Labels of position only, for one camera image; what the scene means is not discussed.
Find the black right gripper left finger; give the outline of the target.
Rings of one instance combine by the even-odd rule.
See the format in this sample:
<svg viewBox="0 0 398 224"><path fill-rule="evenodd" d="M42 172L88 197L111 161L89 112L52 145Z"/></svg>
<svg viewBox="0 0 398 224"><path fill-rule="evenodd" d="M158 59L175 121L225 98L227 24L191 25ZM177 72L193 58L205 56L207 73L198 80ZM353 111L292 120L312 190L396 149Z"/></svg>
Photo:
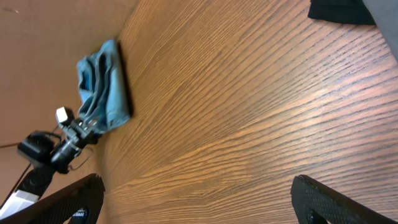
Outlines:
<svg viewBox="0 0 398 224"><path fill-rule="evenodd" d="M37 203L1 220L1 224L95 224L104 200L104 184L90 174Z"/></svg>

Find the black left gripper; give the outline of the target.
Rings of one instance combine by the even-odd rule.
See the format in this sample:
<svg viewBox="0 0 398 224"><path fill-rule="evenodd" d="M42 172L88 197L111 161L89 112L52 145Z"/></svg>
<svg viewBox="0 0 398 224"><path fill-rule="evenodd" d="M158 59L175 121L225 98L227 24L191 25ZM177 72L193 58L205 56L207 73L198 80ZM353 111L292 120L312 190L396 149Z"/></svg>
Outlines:
<svg viewBox="0 0 398 224"><path fill-rule="evenodd" d="M75 147L83 149L86 145L97 144L101 134L94 132L93 128L84 123L81 119L73 120L63 128L67 142Z"/></svg>

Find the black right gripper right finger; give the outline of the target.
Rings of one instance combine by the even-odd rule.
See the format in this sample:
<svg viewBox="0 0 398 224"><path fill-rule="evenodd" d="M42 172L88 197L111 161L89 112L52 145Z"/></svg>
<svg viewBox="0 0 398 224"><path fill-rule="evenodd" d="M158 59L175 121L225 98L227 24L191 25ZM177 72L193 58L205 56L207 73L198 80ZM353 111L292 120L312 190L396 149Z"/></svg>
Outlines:
<svg viewBox="0 0 398 224"><path fill-rule="evenodd" d="M397 224L307 175L294 177L290 194L300 224Z"/></svg>

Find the blue denim jeans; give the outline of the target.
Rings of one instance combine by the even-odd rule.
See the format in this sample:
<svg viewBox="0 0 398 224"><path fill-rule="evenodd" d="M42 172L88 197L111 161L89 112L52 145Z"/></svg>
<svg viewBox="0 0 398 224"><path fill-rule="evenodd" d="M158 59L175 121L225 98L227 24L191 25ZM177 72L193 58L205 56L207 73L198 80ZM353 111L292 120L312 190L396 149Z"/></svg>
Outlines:
<svg viewBox="0 0 398 224"><path fill-rule="evenodd" d="M79 60L79 117L104 134L124 125L131 118L124 72L115 40L107 40L99 51Z"/></svg>

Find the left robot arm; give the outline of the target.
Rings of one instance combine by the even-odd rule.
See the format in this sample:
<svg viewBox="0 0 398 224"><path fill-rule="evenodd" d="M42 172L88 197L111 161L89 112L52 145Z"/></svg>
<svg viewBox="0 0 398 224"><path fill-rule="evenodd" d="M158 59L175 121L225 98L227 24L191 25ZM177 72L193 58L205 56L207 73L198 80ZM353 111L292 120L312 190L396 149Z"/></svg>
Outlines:
<svg viewBox="0 0 398 224"><path fill-rule="evenodd" d="M1 223L96 223L105 187L98 174L86 177L46 197L55 173L73 171L72 160L100 135L80 119L60 123L64 135L36 131L17 146L33 169L24 175L1 206Z"/></svg>

